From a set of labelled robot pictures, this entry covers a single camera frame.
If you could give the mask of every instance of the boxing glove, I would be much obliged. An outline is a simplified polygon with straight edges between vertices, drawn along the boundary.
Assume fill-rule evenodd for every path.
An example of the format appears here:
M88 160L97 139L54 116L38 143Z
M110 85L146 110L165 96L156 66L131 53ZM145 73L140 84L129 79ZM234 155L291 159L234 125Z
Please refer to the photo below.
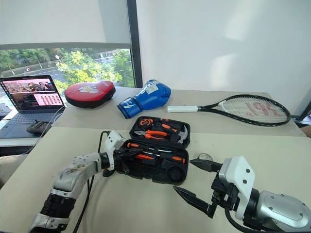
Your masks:
M137 95L122 101L118 108L126 119L132 118L142 110L163 106L169 100L170 95L171 89L168 86L151 79Z

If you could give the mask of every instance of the pliers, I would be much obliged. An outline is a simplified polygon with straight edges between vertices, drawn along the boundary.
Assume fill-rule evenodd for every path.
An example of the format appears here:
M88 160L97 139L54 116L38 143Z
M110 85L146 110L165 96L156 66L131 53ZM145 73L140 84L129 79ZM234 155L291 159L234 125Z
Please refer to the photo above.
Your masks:
M165 132L161 132L161 131L152 131L152 130L147 130L147 131L134 131L134 133L138 134L138 135L145 135L145 138L150 139L160 139L160 140L165 140L166 138L162 138L162 137L153 137L153 135L160 135L163 137L167 137L168 134Z

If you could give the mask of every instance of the roller blind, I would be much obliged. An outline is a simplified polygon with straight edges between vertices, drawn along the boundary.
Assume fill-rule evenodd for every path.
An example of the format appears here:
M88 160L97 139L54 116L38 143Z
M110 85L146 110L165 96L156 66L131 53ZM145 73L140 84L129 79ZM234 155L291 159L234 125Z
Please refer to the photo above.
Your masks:
M68 42L130 48L126 0L0 0L0 45Z

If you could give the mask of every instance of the toolbox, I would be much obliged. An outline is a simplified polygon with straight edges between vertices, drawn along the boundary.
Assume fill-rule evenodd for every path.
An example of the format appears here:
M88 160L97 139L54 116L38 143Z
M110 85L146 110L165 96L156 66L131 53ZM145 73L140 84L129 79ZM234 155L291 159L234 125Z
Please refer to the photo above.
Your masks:
M134 178L152 179L156 183L180 185L185 180L189 155L190 125L158 117L139 117L130 131L124 148L143 151L118 164L116 171Z

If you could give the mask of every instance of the window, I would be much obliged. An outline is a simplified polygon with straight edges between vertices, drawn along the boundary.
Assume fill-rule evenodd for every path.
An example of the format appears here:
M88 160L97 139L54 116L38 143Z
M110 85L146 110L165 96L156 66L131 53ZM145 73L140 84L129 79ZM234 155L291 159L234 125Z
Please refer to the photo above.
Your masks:
M54 48L0 50L0 76L51 75L59 93L75 83L111 80L135 87L130 49ZM0 98L5 95L0 91Z

